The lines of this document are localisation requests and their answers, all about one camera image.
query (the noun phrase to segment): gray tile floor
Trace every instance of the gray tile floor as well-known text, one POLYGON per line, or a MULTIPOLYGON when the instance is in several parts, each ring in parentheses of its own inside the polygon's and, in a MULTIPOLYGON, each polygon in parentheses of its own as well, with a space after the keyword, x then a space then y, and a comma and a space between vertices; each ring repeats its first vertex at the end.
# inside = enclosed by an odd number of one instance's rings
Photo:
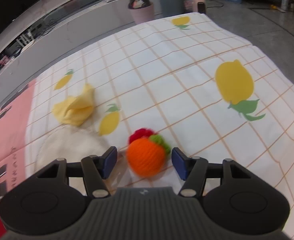
MULTIPOLYGON (((259 47, 294 84, 294 13, 249 9, 268 8, 266 4, 218 1, 223 2, 224 6, 208 8, 207 15, 222 28, 259 47)), ((207 4, 208 7, 219 5, 215 1, 207 4)))

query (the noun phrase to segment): black trash bag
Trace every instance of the black trash bag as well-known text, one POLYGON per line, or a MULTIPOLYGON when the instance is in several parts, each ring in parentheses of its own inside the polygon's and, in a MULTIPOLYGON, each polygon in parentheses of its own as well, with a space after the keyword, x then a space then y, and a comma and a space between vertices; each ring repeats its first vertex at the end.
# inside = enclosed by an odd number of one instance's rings
POLYGON ((150 6, 151 3, 149 0, 130 0, 128 4, 129 9, 140 9, 150 6))

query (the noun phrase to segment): orange ball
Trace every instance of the orange ball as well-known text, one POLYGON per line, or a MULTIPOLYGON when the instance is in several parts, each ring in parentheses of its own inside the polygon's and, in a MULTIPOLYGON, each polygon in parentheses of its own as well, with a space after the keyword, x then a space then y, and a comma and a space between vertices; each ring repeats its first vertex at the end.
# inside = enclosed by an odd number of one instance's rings
POLYGON ((133 141, 127 149, 127 160, 132 170, 140 177, 147 178, 160 172, 165 164, 164 148, 148 138, 133 141))

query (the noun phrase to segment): yellow cloth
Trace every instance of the yellow cloth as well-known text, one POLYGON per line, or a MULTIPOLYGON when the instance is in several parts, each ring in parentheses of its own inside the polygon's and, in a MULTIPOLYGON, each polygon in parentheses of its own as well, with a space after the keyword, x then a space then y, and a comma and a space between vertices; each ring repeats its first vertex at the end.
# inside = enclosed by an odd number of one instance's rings
POLYGON ((55 104, 52 112, 60 123, 80 126, 92 114, 94 107, 94 88, 90 84, 85 84, 79 96, 69 96, 55 104))

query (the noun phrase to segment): lemon print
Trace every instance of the lemon print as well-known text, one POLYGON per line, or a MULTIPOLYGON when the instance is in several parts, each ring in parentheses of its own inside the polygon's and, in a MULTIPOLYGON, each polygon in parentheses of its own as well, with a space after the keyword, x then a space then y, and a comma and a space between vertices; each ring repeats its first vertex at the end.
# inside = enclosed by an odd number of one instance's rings
POLYGON ((224 62, 216 70, 215 81, 223 99, 230 103, 228 108, 233 108, 248 121, 262 119, 265 114, 251 116, 259 99, 247 100, 254 92, 254 81, 250 73, 239 60, 224 62))
POLYGON ((187 23, 189 23, 189 21, 190 21, 190 18, 188 16, 179 17, 179 18, 171 20, 173 25, 175 25, 178 28, 185 29, 185 30, 189 30, 189 29, 186 29, 186 27, 188 27, 187 23))
POLYGON ((109 109, 106 112, 109 112, 106 115, 99 126, 99 135, 107 135, 112 133, 119 124, 119 109, 116 104, 110 104, 109 109))
POLYGON ((73 73, 74 71, 72 69, 69 69, 66 75, 56 83, 54 90, 64 87, 71 79, 73 73))

